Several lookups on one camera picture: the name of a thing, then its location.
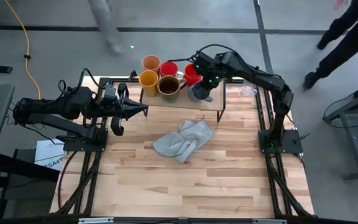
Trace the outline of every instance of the red mug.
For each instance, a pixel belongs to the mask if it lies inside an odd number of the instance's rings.
[[[164,62],[160,67],[160,77],[167,75],[175,76],[178,72],[178,65],[175,62]]]
[[[188,64],[185,68],[185,79],[188,86],[192,86],[203,79],[201,75],[198,75],[193,67],[193,64]]]

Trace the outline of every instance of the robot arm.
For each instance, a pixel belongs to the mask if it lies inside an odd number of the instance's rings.
[[[72,151],[72,148],[92,151],[92,146],[104,148],[107,139],[107,129],[99,128],[96,125],[86,124],[86,118],[112,117],[110,128],[117,136],[124,134],[124,127],[121,126],[121,119],[128,120],[130,117],[146,109],[146,105],[130,100],[129,92],[125,83],[120,83],[116,89],[112,83],[107,83],[104,89],[104,96],[97,100],[94,93],[88,87],[68,88],[56,100],[33,100],[23,98],[17,102],[13,117],[15,124],[26,128],[27,124],[41,123],[53,128],[61,129],[69,133],[68,136],[57,136],[57,139],[65,142],[65,150]],[[83,115],[83,124],[76,124],[70,119],[77,119]]]
[[[237,52],[216,54],[215,58],[200,52],[194,61],[195,70],[203,79],[194,86],[197,98],[203,100],[209,92],[218,87],[223,78],[241,77],[272,93],[275,119],[270,127],[267,142],[274,147],[282,146],[285,116],[291,108],[293,93],[284,80],[274,74],[268,74],[258,67],[252,67],[241,58]]]

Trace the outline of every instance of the orange mug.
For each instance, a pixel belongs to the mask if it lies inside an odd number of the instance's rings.
[[[144,70],[151,70],[151,71],[159,74],[160,66],[161,66],[160,58],[158,58],[155,55],[146,56],[142,60],[142,66],[143,66]]]

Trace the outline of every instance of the gray cloth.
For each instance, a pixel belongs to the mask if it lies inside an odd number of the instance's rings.
[[[196,124],[184,121],[179,126],[179,133],[172,131],[153,142],[152,146],[161,156],[174,157],[178,162],[184,163],[213,135],[203,119]]]

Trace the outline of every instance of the leg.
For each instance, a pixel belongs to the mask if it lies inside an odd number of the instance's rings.
[[[113,52],[120,52],[118,44],[118,30],[113,25],[112,10],[107,0],[88,0],[93,17],[99,25],[99,29]]]
[[[148,112],[149,112],[149,106],[147,106],[146,110],[143,110],[143,114],[145,117],[147,117]]]
[[[224,109],[220,112],[220,114],[219,114],[218,111],[216,112],[216,121],[217,121],[217,122],[220,122],[220,121],[221,121],[221,118],[222,118],[223,113],[224,113]]]
[[[347,11],[330,25],[329,30],[323,35],[317,48],[324,49],[328,43],[343,35],[347,29],[358,21],[358,0],[353,0]]]
[[[319,63],[317,71],[310,72],[305,77],[303,89],[312,88],[320,78],[330,75],[356,53],[358,53],[358,23],[343,38],[341,43]]]

